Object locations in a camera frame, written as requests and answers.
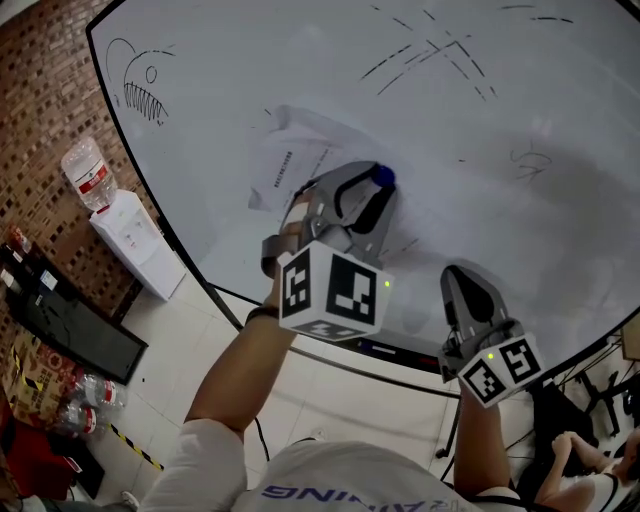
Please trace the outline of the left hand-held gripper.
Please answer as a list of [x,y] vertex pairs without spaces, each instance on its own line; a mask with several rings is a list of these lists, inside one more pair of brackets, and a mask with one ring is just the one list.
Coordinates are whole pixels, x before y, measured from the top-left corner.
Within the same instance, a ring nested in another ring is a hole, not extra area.
[[262,242],[261,268],[277,287],[280,327],[325,341],[380,331],[393,277],[379,258],[397,205],[391,177],[375,161],[342,165],[307,182],[313,192],[302,247],[280,234]]

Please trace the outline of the person's left hand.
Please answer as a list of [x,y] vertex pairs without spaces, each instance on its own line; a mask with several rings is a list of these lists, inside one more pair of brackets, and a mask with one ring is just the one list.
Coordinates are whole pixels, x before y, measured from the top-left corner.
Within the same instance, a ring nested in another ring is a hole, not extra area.
[[296,249],[302,247],[304,234],[304,219],[308,214],[312,202],[313,192],[311,190],[299,195],[293,202],[289,212],[286,214],[280,229],[280,234],[288,240],[296,242]]

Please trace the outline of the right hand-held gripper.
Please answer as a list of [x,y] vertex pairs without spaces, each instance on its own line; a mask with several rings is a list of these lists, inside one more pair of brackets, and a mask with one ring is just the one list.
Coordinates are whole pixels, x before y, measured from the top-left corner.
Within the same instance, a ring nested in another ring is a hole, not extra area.
[[498,290],[476,272],[448,265],[440,277],[452,332],[438,354],[443,380],[458,380],[489,408],[545,372],[535,336],[508,318]]

